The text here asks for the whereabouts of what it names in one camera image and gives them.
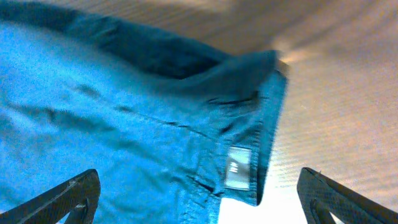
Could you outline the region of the blue shorts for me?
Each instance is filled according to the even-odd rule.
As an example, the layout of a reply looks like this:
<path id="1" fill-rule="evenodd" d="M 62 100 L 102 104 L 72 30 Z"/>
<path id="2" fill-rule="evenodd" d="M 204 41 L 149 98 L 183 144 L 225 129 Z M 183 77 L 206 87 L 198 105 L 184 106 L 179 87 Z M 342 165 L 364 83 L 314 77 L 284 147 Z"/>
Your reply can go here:
<path id="1" fill-rule="evenodd" d="M 216 223 L 263 196 L 285 78 L 164 30 L 1 2 L 1 210 L 96 169 L 96 223 Z"/>

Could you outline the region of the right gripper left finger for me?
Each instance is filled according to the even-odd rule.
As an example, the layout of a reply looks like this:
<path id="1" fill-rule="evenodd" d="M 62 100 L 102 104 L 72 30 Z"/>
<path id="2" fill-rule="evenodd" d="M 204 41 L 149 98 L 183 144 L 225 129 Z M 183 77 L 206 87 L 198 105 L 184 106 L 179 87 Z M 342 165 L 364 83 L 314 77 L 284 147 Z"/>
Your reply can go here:
<path id="1" fill-rule="evenodd" d="M 1 224 L 92 224 L 101 184 L 95 169 L 88 169 L 39 196 L 1 214 Z"/>

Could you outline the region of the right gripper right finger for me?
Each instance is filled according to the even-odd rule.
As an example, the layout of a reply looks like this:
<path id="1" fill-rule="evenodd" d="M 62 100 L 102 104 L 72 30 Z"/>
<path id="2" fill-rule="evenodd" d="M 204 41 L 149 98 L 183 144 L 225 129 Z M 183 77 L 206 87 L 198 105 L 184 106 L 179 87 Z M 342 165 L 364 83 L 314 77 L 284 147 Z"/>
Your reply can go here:
<path id="1" fill-rule="evenodd" d="M 334 216 L 343 223 L 397 224 L 397 212 L 309 167 L 300 171 L 297 192 L 310 224 L 335 224 Z"/>

